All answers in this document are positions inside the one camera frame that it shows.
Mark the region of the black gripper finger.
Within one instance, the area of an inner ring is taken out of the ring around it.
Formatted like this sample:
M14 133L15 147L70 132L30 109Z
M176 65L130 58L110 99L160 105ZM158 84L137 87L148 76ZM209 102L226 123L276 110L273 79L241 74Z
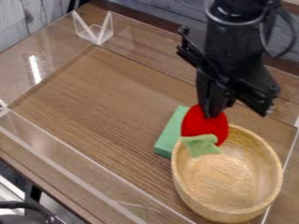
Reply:
M210 79L201 69L196 73L196 90L204 117L217 117L226 107L228 90L220 82Z
M230 108L236 101L236 91L230 88L221 87L218 89L218 111Z

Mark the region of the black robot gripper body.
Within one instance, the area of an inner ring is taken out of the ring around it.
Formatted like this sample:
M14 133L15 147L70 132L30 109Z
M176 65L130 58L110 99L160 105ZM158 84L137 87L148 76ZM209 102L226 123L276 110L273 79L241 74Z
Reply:
M213 81L236 91L236 101L265 116L273 109L280 87L262 63L257 28L209 21L205 31L184 25L178 34L177 55L196 68L196 73L201 69Z

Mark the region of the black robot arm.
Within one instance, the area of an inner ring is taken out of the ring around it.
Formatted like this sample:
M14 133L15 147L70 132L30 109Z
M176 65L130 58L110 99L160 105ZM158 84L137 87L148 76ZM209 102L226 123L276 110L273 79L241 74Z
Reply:
M196 68L200 109L217 116L236 101L260 116L273 107L280 87L262 57L284 56L294 46L294 21L281 0L205 0L206 30L184 25L177 55Z

